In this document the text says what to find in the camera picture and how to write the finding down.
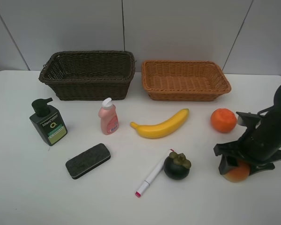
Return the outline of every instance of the banana stem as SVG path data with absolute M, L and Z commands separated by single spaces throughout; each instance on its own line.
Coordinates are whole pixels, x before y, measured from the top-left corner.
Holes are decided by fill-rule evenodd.
M 134 129 L 136 129 L 139 125 L 134 123 L 134 122 L 131 122 L 130 123 L 130 126 L 133 127 Z

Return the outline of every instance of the black robotic gripper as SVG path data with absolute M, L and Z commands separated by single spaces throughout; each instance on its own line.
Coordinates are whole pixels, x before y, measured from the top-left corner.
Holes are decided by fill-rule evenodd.
M 281 161 L 281 86 L 275 93 L 274 105 L 257 114 L 237 112 L 238 124 L 246 126 L 243 135 L 234 142 L 216 144 L 214 153 L 221 155 L 221 175 L 238 166 L 237 160 L 250 165 L 250 175 L 275 168 Z

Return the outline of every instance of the black pump bottle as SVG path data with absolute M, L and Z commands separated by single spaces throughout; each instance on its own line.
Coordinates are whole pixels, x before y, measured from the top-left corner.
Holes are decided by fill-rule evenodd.
M 50 146 L 67 134 L 66 125 L 58 109 L 47 105 L 51 101 L 53 101 L 52 98 L 40 98 L 32 102 L 32 108 L 36 113 L 29 118 L 43 141 Z

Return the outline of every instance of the banana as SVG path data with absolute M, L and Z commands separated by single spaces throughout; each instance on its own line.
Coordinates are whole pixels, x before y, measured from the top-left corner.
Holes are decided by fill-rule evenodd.
M 146 138 L 160 138 L 167 136 L 181 127 L 187 120 L 189 109 L 181 109 L 171 118 L 157 125 L 138 125 L 134 122 L 130 126 L 136 129 L 137 133 Z

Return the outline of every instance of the light brown wicker basket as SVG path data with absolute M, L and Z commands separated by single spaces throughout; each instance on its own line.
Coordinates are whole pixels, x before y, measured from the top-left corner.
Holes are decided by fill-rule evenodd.
M 211 61 L 144 61 L 142 86 L 157 101 L 213 101 L 231 91 L 221 68 Z

